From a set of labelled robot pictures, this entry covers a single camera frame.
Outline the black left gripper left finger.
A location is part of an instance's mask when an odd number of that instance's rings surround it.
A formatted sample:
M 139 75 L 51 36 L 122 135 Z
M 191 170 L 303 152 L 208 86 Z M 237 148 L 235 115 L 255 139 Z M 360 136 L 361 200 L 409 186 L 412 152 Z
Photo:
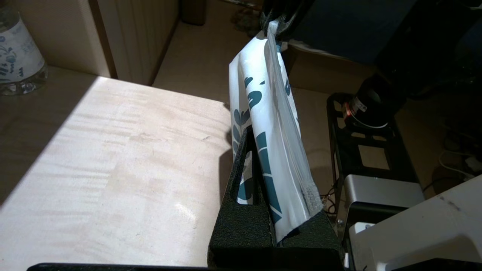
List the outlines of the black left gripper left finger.
M 237 201 L 243 165 L 252 152 L 254 202 Z M 230 176 L 208 246 L 209 266 L 273 266 L 274 228 L 267 206 L 267 194 L 253 130 L 248 127 L 241 136 L 238 154 Z

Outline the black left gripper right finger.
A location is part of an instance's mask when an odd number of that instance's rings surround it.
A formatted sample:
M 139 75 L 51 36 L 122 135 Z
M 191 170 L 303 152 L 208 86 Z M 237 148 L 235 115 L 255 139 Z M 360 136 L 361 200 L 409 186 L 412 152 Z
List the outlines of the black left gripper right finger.
M 342 269 L 345 251 L 324 211 L 292 230 L 273 250 L 274 269 Z

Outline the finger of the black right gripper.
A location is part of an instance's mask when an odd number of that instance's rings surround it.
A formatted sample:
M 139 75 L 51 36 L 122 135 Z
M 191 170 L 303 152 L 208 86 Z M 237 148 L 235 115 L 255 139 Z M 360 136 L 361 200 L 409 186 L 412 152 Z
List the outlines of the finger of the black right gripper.
M 294 28 L 296 19 L 303 5 L 303 0 L 281 0 L 281 15 L 275 32 L 276 41 L 287 41 Z
M 260 29 L 263 31 L 263 33 L 267 33 L 267 28 L 272 21 L 272 10 L 274 6 L 274 0 L 264 0 L 261 10 L 260 10 L 260 16 L 259 16 L 259 26 Z

